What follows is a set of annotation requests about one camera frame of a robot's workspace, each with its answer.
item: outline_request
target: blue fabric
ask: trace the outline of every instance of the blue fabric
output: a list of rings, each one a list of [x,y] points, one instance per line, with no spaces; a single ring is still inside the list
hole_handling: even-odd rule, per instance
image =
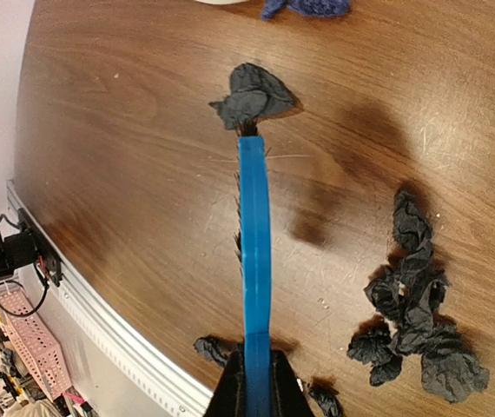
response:
[[[350,11],[350,0],[267,0],[261,19],[268,20],[286,6],[302,16],[334,17]]]

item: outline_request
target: bristle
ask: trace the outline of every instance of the bristle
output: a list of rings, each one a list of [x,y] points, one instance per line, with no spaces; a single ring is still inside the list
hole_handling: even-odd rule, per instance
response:
[[[240,261],[240,271],[241,271],[241,211],[240,211],[240,173],[236,172],[234,174],[236,179],[236,186],[238,187],[238,197],[236,200],[236,207],[238,208],[238,222],[240,223],[240,230],[236,235],[234,235],[234,240],[236,241],[236,256],[238,256],[238,261]]]
[[[257,119],[248,120],[240,125],[236,130],[238,136],[259,136],[259,130],[257,130]]]

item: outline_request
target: pink perforated basket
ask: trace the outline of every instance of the pink perforated basket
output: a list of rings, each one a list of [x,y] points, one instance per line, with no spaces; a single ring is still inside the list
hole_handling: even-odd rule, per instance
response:
[[[28,313],[32,309],[21,290],[1,295],[0,302],[15,314]],[[63,351],[37,314],[25,318],[4,314],[4,323],[14,349],[50,400],[72,386]]]

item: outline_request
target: wooden table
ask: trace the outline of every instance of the wooden table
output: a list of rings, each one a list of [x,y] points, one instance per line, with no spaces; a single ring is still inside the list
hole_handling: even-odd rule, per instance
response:
[[[300,99],[260,125],[274,245],[273,337],[300,376],[334,382],[349,416],[495,416],[495,3],[353,2],[345,18],[261,2],[37,0],[19,96],[16,187],[82,274],[194,377],[192,349],[239,340],[234,133],[209,101],[239,63]],[[409,183],[436,230],[453,317],[492,371],[449,406],[419,358],[381,388],[346,357],[373,315],[362,289],[393,250],[392,201]]]

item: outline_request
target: white floor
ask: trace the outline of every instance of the white floor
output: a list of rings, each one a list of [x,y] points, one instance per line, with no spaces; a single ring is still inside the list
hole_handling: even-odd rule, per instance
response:
[[[35,305],[42,291],[35,272],[27,267],[19,276]],[[93,343],[52,293],[39,315],[63,348],[74,386],[101,417],[169,415]]]

